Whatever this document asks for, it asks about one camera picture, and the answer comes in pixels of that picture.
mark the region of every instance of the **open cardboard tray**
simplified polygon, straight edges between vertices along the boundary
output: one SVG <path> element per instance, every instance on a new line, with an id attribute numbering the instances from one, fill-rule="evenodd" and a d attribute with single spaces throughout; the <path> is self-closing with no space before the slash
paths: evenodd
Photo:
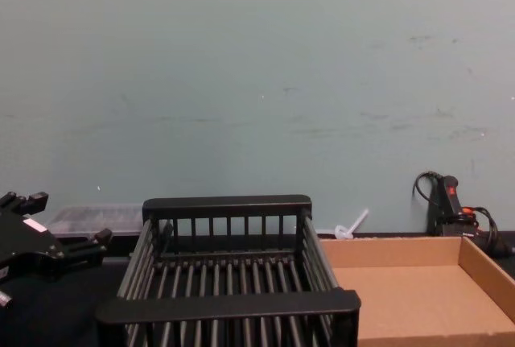
<path id="1" fill-rule="evenodd" d="M 360 347 L 514 347 L 515 282 L 467 238 L 323 240 Z"/>

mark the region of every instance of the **clear plastic container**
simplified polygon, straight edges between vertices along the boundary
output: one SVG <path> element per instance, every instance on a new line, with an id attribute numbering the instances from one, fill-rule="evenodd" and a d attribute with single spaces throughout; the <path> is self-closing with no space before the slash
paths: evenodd
<path id="1" fill-rule="evenodd" d="M 47 223 L 59 237 L 89 237 L 109 228 L 115 236 L 138 236 L 143 227 L 140 204 L 68 206 Z"/>

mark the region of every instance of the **handheld device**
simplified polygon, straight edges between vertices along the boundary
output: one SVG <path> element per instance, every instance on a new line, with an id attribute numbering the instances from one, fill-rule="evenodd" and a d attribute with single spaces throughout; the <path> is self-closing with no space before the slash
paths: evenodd
<path id="1" fill-rule="evenodd" d="M 420 181 L 431 182 L 430 196 L 420 188 Z M 454 176 L 443 176 L 434 171 L 426 171 L 417 176 L 413 185 L 415 191 L 427 200 L 427 233 L 433 236 L 466 236 L 486 254 L 494 258 L 515 254 L 515 248 L 505 242 L 499 234 L 496 222 L 490 212 L 483 207 L 462 206 L 458 199 L 458 180 Z M 477 213 L 488 221 L 488 230 L 482 230 Z"/>

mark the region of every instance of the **black tool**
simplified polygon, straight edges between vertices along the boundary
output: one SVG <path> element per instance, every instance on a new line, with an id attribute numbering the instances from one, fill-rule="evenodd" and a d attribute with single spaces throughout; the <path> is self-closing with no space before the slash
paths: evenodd
<path id="1" fill-rule="evenodd" d="M 430 196 L 420 189 L 420 181 L 431 182 Z M 442 176 L 434 171 L 420 174 L 414 182 L 415 190 L 429 203 L 427 210 L 427 233 L 432 236 L 466 236 L 486 254 L 503 258 L 515 254 L 515 248 L 506 243 L 499 234 L 497 224 L 490 212 L 483 207 L 464 207 L 458 200 L 458 180 L 454 176 Z M 488 220 L 488 231 L 480 229 L 476 218 L 480 213 Z"/>
<path id="2" fill-rule="evenodd" d="M 65 246 L 29 215 L 45 210 L 48 194 L 0 198 L 0 283 L 20 275 L 56 278 L 63 273 L 102 263 L 113 234 L 104 229 L 94 238 Z M 0 305 L 9 299 L 0 295 Z"/>

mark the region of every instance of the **white plastic piece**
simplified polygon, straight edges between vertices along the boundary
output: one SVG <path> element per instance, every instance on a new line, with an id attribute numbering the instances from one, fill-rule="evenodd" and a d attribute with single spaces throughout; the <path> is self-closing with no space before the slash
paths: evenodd
<path id="1" fill-rule="evenodd" d="M 34 221 L 32 218 L 27 218 L 27 219 L 23 220 L 23 223 L 25 225 L 29 225 L 32 229 L 35 229 L 40 233 L 47 231 L 47 228 L 45 228 L 39 222 Z"/>
<path id="2" fill-rule="evenodd" d="M 356 221 L 351 225 L 350 228 L 346 228 L 342 225 L 337 225 L 334 230 L 330 229 L 317 229 L 317 234 L 332 234 L 339 240 L 352 240 L 354 238 L 354 230 L 357 229 L 359 225 L 361 225 L 361 222 L 365 220 L 366 217 L 369 216 L 370 211 L 368 209 L 365 209 L 363 213 L 357 218 Z"/>

